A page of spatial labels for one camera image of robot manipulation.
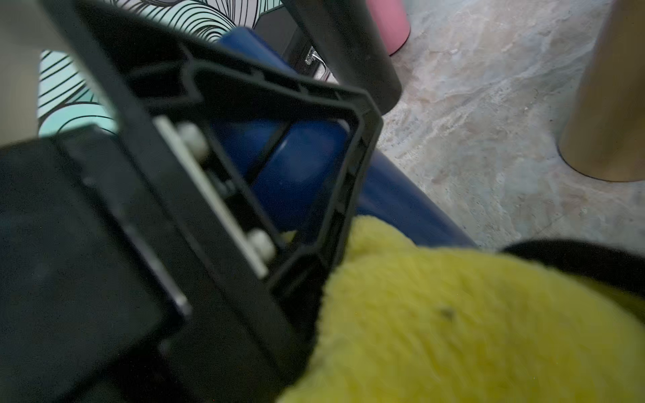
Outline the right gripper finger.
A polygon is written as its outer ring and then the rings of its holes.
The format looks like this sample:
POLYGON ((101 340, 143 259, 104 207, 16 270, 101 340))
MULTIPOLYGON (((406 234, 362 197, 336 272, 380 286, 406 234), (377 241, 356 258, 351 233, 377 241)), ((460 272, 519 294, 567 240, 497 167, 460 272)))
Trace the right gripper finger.
POLYGON ((266 65, 99 1, 46 1, 119 141, 196 258, 194 320, 169 360, 194 393, 272 402, 304 371, 382 127, 364 90, 266 65), (340 132, 287 243, 251 189, 287 132, 340 132))

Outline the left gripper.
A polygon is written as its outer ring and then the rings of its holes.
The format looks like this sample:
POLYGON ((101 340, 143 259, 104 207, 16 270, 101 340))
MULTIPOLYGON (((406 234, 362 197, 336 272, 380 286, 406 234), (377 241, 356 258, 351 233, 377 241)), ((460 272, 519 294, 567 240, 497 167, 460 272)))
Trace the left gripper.
POLYGON ((1 399, 188 402, 162 344, 191 305, 98 179, 134 172, 89 126, 1 151, 1 399))

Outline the blue thermos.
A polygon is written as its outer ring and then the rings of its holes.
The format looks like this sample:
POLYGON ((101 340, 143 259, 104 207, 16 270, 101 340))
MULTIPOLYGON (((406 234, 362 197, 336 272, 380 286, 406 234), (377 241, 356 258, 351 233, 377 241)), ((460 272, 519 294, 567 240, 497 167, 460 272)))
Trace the blue thermos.
MULTIPOLYGON (((347 130, 330 120, 314 120, 301 102, 275 94, 245 95, 240 103, 273 111, 275 116, 216 118, 213 131, 272 223, 280 231, 295 230, 307 220, 324 181, 344 153, 347 130)), ((389 223, 420 246, 475 247, 380 151, 371 158, 356 213, 389 223)))

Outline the black thermos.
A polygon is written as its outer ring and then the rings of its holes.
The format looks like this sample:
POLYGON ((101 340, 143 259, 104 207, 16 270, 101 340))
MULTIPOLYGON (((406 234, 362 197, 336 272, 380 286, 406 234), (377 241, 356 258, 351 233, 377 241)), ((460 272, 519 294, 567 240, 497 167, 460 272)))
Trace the black thermos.
POLYGON ((398 104, 401 81, 364 0, 284 0, 338 83, 369 92, 381 114, 398 104))

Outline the pink thermos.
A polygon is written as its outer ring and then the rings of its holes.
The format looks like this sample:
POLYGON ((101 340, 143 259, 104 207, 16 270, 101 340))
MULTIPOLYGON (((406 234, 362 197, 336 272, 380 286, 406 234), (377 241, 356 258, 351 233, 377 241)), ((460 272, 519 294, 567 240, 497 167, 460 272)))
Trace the pink thermos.
POLYGON ((371 17, 389 55, 406 44, 411 33, 405 5, 401 0, 367 0, 371 17))

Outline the yellow grey cleaning cloth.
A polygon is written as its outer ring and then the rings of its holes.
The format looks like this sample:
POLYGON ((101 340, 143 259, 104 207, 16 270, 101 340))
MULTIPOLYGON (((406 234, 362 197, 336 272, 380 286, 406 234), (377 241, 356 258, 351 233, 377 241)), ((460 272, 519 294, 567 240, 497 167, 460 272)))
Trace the yellow grey cleaning cloth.
POLYGON ((644 300, 356 218, 282 402, 641 402, 644 300))

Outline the gold thermos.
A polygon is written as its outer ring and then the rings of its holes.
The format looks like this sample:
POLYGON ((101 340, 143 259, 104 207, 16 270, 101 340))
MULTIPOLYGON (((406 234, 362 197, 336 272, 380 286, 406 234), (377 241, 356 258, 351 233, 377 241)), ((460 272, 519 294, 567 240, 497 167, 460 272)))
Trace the gold thermos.
POLYGON ((581 80, 559 154, 602 181, 644 178, 644 3, 615 1, 581 80))

